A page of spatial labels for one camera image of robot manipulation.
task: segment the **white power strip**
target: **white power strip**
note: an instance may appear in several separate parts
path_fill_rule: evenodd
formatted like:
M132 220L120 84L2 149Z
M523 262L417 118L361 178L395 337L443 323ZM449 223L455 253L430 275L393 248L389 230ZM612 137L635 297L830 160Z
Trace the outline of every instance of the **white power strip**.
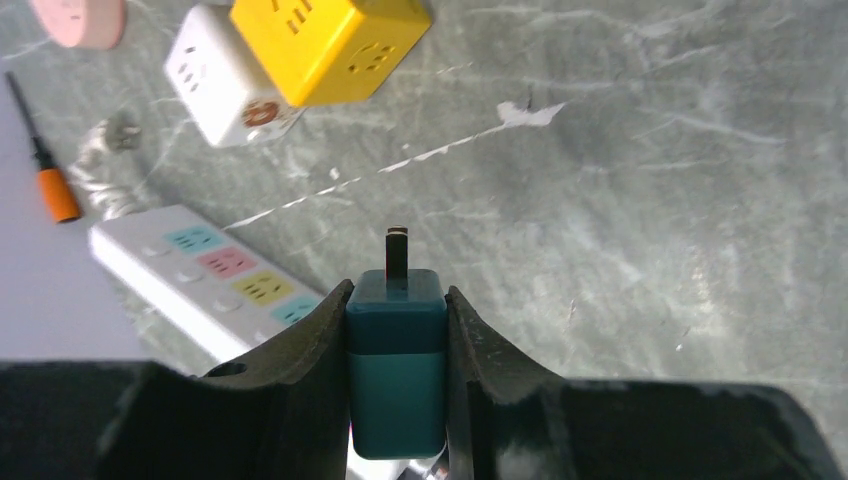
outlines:
M104 267L220 362L306 316L322 296L182 205L101 222Z
M189 10L165 75L213 147L280 138L303 113L289 106L230 22L230 7Z

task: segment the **teal power adapter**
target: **teal power adapter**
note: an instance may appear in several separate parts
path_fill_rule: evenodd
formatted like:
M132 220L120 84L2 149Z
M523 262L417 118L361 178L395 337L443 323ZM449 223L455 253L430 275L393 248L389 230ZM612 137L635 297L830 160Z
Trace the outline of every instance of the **teal power adapter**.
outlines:
M345 309L353 448L369 460L426 458L445 444L448 314L439 276L407 269L403 227L386 270L369 270Z

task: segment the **power adapter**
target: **power adapter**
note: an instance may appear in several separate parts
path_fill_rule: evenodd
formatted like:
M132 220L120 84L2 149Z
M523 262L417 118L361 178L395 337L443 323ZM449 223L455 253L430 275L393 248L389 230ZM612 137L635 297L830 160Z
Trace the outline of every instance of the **power adapter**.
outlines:
M302 113L289 106L229 19L229 7L189 10L165 74L213 147L282 137Z
M106 50L124 31L124 0L30 0L41 26L63 47Z
M439 276L407 269L407 230L386 236L345 307L353 448L365 459L428 458L445 444L448 314Z
M230 15L299 107L365 100L430 27L418 0L236 0Z

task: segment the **marble surface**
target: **marble surface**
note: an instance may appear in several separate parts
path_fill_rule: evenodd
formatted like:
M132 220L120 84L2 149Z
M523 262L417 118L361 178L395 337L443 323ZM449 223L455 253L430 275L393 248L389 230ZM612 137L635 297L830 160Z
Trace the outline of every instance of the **marble surface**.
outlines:
M371 100L228 150L161 71L193 3L130 0L109 52L0 6L2 56L61 162L124 110L144 129L120 163L139 190L320 290L379 268L384 228L406 224L413 266L557 373L775 384L845 464L848 3L432 0ZM159 358L211 365L123 294Z

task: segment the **power outlet socket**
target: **power outlet socket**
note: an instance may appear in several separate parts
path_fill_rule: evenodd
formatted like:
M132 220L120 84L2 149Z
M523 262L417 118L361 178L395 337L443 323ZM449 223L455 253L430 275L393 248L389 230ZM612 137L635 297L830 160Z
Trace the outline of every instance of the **power outlet socket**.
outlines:
M183 253L201 253L223 243L220 235L203 226L169 233L165 235L165 240Z
M309 295L301 295L294 300L275 308L271 311L271 316L283 322L284 325L290 326L297 323L318 306L318 301L315 297Z
M268 78L223 5L189 10L164 69L213 147L280 138L302 113Z
M430 27L418 0L236 0L230 17L300 107L365 100Z
M30 0L41 26L67 48L106 50L121 39L124 0Z
M267 270L233 283L233 288L260 307L274 303L294 291L289 282Z
M197 262L212 271L218 278L227 279L255 267L256 261L236 247L222 248L201 255Z
M353 74L377 73L390 63L395 47L371 43L362 46L348 61L347 71Z

